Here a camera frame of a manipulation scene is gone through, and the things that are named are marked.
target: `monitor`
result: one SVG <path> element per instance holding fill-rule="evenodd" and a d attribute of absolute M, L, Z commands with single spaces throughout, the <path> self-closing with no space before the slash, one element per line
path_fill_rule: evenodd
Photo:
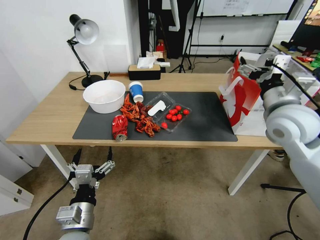
<path fill-rule="evenodd" d="M 320 0 L 314 0 L 300 22 L 289 44 L 320 50 Z"/>

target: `lamp base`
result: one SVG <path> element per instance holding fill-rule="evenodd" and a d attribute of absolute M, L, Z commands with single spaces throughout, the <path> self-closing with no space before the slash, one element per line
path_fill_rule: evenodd
<path fill-rule="evenodd" d="M 91 77 L 85 77 L 84 79 L 82 79 L 81 83 L 83 87 L 88 87 L 90 86 L 92 83 L 98 82 L 103 80 L 103 78 L 99 75 L 91 75 Z"/>

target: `whiteboard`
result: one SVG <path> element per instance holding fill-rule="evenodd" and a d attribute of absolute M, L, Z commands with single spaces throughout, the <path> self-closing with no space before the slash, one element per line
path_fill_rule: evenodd
<path fill-rule="evenodd" d="M 286 14 L 294 0 L 202 0 L 197 16 Z"/>

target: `shoe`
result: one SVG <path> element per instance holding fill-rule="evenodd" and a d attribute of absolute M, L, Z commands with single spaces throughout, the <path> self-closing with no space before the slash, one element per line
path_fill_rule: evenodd
<path fill-rule="evenodd" d="M 268 155 L 277 162 L 282 162 L 285 158 L 286 151 L 285 150 L 270 150 Z"/>

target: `red soda can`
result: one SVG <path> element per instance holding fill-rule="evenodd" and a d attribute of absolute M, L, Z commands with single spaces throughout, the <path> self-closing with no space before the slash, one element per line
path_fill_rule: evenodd
<path fill-rule="evenodd" d="M 112 136 L 116 141 L 128 138 L 128 120 L 124 115 L 117 115 L 112 121 Z"/>

